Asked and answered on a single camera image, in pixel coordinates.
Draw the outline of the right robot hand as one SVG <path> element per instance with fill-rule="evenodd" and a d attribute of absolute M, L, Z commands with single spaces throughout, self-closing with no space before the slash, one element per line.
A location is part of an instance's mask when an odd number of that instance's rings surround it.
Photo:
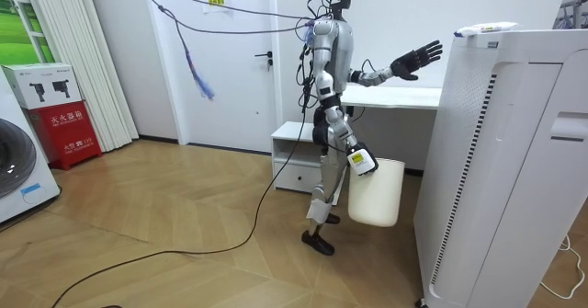
<path fill-rule="evenodd" d="M 378 170 L 379 163 L 368 147 L 362 143 L 350 146 L 346 150 L 346 157 L 349 165 L 358 176 L 363 176 Z"/>

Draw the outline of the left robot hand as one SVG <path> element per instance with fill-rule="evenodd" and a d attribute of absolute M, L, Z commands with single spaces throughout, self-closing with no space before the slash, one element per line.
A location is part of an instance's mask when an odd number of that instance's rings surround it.
<path fill-rule="evenodd" d="M 390 69 L 394 76 L 400 77 L 402 80 L 416 81 L 418 76 L 414 72 L 430 63 L 439 61 L 442 53 L 443 45 L 439 40 L 435 40 L 394 60 Z"/>

